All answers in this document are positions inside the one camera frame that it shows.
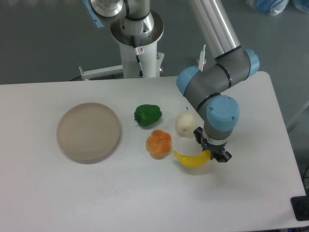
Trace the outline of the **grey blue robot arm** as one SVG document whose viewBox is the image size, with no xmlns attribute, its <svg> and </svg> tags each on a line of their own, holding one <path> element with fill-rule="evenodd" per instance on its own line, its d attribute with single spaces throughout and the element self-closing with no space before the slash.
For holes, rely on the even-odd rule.
<svg viewBox="0 0 309 232">
<path fill-rule="evenodd" d="M 81 77 L 122 73 L 124 78 L 150 78 L 160 75 L 163 55 L 156 44 L 164 32 L 161 17 L 148 0 L 87 0 L 85 5 L 93 22 L 109 26 L 118 42 L 121 65 L 83 72 Z M 184 69 L 176 85 L 203 119 L 203 127 L 194 130 L 196 141 L 211 158 L 227 162 L 231 154 L 225 145 L 239 120 L 239 105 L 223 92 L 259 69 L 254 51 L 243 49 L 219 0 L 191 0 L 193 10 L 216 63 L 204 69 L 204 56 L 197 66 Z"/>
</svg>

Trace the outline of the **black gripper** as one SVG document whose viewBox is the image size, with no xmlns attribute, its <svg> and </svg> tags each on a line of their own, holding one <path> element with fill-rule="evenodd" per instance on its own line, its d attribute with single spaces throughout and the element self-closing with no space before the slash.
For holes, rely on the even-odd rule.
<svg viewBox="0 0 309 232">
<path fill-rule="evenodd" d="M 193 133 L 197 143 L 201 144 L 203 148 L 202 151 L 210 151 L 211 160 L 228 162 L 232 158 L 232 155 L 225 150 L 226 142 L 220 145 L 211 144 L 206 138 L 203 138 L 203 129 L 201 127 L 197 127 Z"/>
</svg>

